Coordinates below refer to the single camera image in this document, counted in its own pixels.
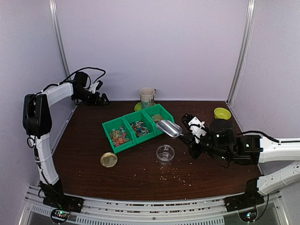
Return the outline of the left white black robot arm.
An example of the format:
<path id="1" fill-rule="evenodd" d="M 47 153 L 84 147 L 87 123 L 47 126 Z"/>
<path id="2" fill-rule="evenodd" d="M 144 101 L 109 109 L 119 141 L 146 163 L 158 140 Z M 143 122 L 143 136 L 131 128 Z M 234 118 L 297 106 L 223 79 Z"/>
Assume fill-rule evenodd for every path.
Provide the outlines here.
<path id="1" fill-rule="evenodd" d="M 40 92 L 24 97 L 22 124 L 28 136 L 27 145 L 34 151 L 41 189 L 57 208 L 65 207 L 68 201 L 53 163 L 50 108 L 66 98 L 91 106 L 108 105 L 107 95 L 99 93 L 102 85 L 99 77 L 91 82 L 89 75 L 79 69 L 65 80 L 49 84 Z"/>

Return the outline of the silver metal scoop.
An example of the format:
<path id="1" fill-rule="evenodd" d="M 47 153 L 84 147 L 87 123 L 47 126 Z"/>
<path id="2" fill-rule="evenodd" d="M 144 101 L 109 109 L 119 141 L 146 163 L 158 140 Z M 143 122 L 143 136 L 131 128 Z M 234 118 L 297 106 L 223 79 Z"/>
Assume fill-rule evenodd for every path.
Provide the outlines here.
<path id="1" fill-rule="evenodd" d="M 182 135 L 182 128 L 170 120 L 162 120 L 156 124 L 157 128 L 172 138 Z"/>

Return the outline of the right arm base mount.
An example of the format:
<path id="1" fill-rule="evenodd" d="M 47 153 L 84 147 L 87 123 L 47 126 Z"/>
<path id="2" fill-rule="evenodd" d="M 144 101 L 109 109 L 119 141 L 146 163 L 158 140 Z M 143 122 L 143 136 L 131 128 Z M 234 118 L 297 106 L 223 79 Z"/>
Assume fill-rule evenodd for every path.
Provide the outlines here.
<path id="1" fill-rule="evenodd" d="M 264 203 L 264 197 L 259 193 L 255 194 L 240 194 L 224 199 L 227 212 L 243 210 Z"/>

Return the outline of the clear plastic round container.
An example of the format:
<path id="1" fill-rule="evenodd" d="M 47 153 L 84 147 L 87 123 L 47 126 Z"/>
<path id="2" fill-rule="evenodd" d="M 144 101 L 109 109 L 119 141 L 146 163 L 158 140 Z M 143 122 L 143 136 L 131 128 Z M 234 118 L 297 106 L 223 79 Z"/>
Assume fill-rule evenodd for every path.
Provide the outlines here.
<path id="1" fill-rule="evenodd" d="M 173 162 L 175 152 L 170 145 L 161 145 L 156 151 L 157 161 L 161 165 L 169 165 Z"/>

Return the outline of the green candy bin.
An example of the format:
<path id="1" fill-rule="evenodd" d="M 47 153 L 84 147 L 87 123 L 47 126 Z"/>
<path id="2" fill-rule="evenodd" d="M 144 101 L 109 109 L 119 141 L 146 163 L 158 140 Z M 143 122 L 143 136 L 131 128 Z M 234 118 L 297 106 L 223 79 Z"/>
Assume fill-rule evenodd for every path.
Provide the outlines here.
<path id="1" fill-rule="evenodd" d="M 148 116 L 150 122 L 154 125 L 154 129 L 157 135 L 162 135 L 163 132 L 160 131 L 156 124 L 162 120 L 170 120 L 175 122 L 174 117 L 161 105 L 156 104 L 151 107 L 142 109 L 142 111 Z"/>
<path id="2" fill-rule="evenodd" d="M 126 114 L 123 118 L 129 125 L 130 130 L 133 131 L 137 144 L 141 144 L 157 136 L 154 124 L 142 110 Z"/>
<path id="3" fill-rule="evenodd" d="M 136 145 L 133 130 L 125 122 L 123 117 L 104 122 L 102 126 L 114 154 Z"/>

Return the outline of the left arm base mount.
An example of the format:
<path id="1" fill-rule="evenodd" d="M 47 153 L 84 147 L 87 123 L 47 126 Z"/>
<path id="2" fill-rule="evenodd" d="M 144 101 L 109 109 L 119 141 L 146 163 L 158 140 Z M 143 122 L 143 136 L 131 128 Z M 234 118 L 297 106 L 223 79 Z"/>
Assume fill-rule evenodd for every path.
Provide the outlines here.
<path id="1" fill-rule="evenodd" d="M 43 204 L 53 208 L 80 213 L 84 200 L 70 195 L 48 195 L 43 199 Z"/>

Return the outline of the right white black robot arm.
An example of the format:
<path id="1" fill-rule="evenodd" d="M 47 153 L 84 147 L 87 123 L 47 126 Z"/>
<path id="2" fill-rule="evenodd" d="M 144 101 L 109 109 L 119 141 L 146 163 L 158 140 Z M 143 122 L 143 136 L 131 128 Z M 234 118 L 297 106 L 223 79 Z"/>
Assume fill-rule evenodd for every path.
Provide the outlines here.
<path id="1" fill-rule="evenodd" d="M 268 195 L 274 190 L 300 180 L 300 140 L 276 139 L 261 131 L 237 133 L 229 120 L 214 119 L 208 127 L 196 116 L 186 114 L 181 119 L 188 130 L 180 140 L 188 147 L 192 158 L 202 153 L 218 158 L 230 165 L 257 165 L 272 161 L 292 161 L 283 169 L 270 175 L 249 180 L 240 203 L 250 207 L 258 196 Z"/>

